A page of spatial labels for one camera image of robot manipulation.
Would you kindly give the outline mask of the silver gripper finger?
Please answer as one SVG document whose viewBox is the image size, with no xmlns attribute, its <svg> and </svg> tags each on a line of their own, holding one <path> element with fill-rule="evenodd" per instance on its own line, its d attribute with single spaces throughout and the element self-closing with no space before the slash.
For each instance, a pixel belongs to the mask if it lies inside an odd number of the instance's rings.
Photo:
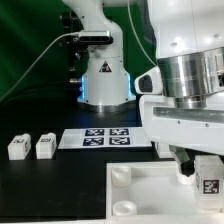
<svg viewBox="0 0 224 224">
<path fill-rule="evenodd" d="M 178 170 L 182 175 L 190 177 L 194 174 L 194 161 L 189 157 L 185 148 L 178 146 L 169 146 L 172 157 L 178 164 Z"/>
</svg>

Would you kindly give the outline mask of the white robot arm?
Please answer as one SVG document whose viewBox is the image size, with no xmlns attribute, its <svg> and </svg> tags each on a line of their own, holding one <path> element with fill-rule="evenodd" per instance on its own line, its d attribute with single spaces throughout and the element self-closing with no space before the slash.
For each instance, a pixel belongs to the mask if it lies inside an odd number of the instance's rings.
<svg viewBox="0 0 224 224">
<path fill-rule="evenodd" d="M 167 144 L 180 169 L 224 176 L 224 0 L 62 0 L 81 20 L 89 46 L 80 102 L 96 109 L 138 100 L 147 137 Z M 153 68 L 131 79 L 123 35 L 106 7 L 137 4 Z"/>
</svg>

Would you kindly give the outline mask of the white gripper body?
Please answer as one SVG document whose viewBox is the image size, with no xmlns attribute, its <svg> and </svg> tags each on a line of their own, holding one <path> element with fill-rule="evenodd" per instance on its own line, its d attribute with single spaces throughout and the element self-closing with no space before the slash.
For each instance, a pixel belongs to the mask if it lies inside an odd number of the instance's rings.
<svg viewBox="0 0 224 224">
<path fill-rule="evenodd" d="M 224 155 L 224 94 L 206 98 L 205 109 L 177 109 L 172 98 L 143 95 L 139 101 L 147 137 L 158 143 Z"/>
</svg>

